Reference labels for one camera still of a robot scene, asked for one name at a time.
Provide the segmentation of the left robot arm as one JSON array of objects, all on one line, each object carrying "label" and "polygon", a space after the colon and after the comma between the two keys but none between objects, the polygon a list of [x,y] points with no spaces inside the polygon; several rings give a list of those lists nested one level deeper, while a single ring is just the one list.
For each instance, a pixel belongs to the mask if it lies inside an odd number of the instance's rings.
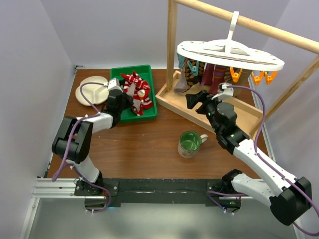
[{"label": "left robot arm", "polygon": [[103,191],[103,176],[89,157],[92,135],[114,128],[121,120],[124,110],[133,105],[133,97],[122,90],[109,92],[107,100],[96,114],[79,118],[64,117],[52,144],[52,152],[62,158],[59,169],[52,176],[56,181],[62,169],[70,166],[86,182],[91,195]]}]

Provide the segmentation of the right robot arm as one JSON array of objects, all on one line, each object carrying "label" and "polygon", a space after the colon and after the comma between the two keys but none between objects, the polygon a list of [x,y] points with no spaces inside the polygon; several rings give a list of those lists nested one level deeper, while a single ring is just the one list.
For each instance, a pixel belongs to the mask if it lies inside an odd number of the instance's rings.
[{"label": "right robot arm", "polygon": [[224,101],[229,95],[226,90],[217,95],[206,90],[185,95],[188,109],[201,103],[196,112],[207,117],[221,147],[262,179],[255,180],[233,170],[223,177],[222,190],[229,196],[237,192],[254,198],[267,206],[279,222],[289,226],[313,207],[311,183],[287,172],[254,146],[254,141],[237,126],[234,106]]}]

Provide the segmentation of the white round clip hanger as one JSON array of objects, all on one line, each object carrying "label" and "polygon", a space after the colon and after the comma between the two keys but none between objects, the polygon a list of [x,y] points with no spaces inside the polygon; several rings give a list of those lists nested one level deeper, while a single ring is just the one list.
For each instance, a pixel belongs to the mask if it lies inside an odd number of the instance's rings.
[{"label": "white round clip hanger", "polygon": [[234,11],[226,39],[183,41],[177,46],[177,54],[204,63],[253,71],[282,70],[285,64],[283,60],[268,52],[249,48],[232,39],[238,18],[239,12]]}]

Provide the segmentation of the red white patterned sock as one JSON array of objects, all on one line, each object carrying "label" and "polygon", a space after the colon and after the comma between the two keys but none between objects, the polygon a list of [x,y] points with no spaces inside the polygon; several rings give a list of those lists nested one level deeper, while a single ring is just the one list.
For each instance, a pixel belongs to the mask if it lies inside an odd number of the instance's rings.
[{"label": "red white patterned sock", "polygon": [[148,93],[149,90],[138,90],[135,94],[134,94],[134,99],[138,99],[140,98],[141,100],[141,107],[140,107],[140,111],[136,111],[134,106],[133,106],[133,111],[137,116],[143,116],[143,110],[147,110],[150,109],[153,106],[153,102],[151,101],[151,99],[148,97]]}]

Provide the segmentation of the maroon sock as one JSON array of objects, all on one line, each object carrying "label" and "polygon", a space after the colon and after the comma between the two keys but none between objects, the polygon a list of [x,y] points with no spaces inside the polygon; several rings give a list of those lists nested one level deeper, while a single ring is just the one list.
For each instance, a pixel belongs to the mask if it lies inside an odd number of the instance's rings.
[{"label": "maroon sock", "polygon": [[209,85],[209,92],[216,94],[219,84],[224,82],[226,66],[207,63],[200,85]]}]

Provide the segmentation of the red white striped sock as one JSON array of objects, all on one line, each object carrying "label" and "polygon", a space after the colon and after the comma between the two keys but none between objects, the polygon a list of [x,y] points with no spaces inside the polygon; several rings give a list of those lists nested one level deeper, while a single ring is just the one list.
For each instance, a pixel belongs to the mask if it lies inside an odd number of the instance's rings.
[{"label": "red white striped sock", "polygon": [[136,71],[133,71],[132,74],[121,73],[120,76],[125,79],[124,90],[129,96],[137,95],[140,99],[148,96],[150,86]]}]

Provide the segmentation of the argyle brown sock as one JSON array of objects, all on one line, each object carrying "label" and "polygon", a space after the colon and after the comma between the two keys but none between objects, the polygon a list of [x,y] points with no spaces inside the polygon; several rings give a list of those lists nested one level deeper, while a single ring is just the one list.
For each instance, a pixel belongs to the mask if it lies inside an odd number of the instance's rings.
[{"label": "argyle brown sock", "polygon": [[205,66],[205,63],[199,61],[198,76],[194,76],[192,72],[190,71],[189,67],[185,66],[185,77],[186,77],[186,81],[188,85],[187,90],[189,90],[192,86],[196,85],[197,83],[202,82],[202,77],[204,74],[204,66]]}]

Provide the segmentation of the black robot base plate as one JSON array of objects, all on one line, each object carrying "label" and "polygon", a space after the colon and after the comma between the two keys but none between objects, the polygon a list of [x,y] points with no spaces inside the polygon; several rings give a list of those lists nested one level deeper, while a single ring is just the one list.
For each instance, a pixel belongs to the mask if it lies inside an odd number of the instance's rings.
[{"label": "black robot base plate", "polygon": [[222,179],[103,179],[111,194],[110,207],[124,203],[149,204],[216,204],[208,191],[234,195],[237,192]]}]

